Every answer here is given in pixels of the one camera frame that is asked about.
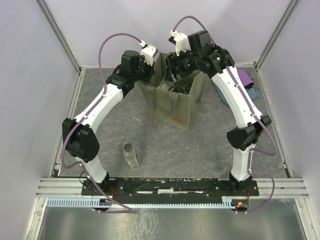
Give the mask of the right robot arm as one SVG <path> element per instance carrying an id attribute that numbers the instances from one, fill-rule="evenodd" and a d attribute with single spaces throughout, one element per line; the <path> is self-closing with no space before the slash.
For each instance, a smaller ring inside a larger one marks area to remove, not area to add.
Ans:
<path id="1" fill-rule="evenodd" d="M 232 56 L 213 43 L 206 30 L 190 35 L 171 30 L 169 41 L 175 45 L 175 51 L 165 59 L 166 78 L 179 81 L 194 71 L 201 71 L 218 87 L 231 108 L 236 128 L 226 136 L 233 148 L 233 166 L 229 179 L 217 187 L 239 196 L 253 185 L 250 161 L 259 136 L 271 124 L 271 118 L 254 106 Z"/>

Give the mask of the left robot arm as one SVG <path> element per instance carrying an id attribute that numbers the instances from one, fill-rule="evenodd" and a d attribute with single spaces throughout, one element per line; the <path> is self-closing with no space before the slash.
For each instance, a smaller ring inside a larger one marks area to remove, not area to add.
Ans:
<path id="1" fill-rule="evenodd" d="M 99 195 L 110 191 L 109 174 L 99 160 L 100 144 L 96 131 L 111 109 L 131 91 L 137 81 L 150 82 L 155 74 L 155 56 L 158 49 L 148 45 L 140 52 L 126 50 L 120 64 L 106 79 L 106 86 L 89 106 L 74 119 L 62 122 L 62 137 L 65 151 L 84 167 Z"/>

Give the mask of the clear square bottle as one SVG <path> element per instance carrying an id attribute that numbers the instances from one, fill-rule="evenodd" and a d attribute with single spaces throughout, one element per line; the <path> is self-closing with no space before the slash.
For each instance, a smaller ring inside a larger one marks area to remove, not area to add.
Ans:
<path id="1" fill-rule="evenodd" d="M 131 168 L 139 166 L 138 154 L 132 141 L 126 141 L 123 143 L 123 156 Z"/>
<path id="2" fill-rule="evenodd" d="M 190 94 L 190 90 L 192 87 L 192 83 L 188 83 L 188 82 L 178 82 L 177 85 L 174 87 L 174 92 L 176 93 L 181 93 L 181 94 L 185 94 L 185 95 L 189 95 Z"/>
<path id="3" fill-rule="evenodd" d="M 158 88 L 165 91 L 172 91 L 176 85 L 177 80 L 171 76 L 166 75 L 160 82 Z"/>

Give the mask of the green canvas bag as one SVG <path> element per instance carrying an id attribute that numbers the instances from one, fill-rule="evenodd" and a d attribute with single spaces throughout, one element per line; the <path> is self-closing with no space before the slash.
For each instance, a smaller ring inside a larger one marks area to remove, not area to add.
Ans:
<path id="1" fill-rule="evenodd" d="M 160 89 L 158 86 L 166 74 L 167 56 L 167 53 L 159 54 L 154 66 L 155 75 L 150 83 L 139 81 L 138 86 L 146 99 L 148 116 L 187 131 L 197 116 L 208 76 L 196 70 L 179 80 L 192 84 L 189 94 L 174 92 L 174 89 Z"/>

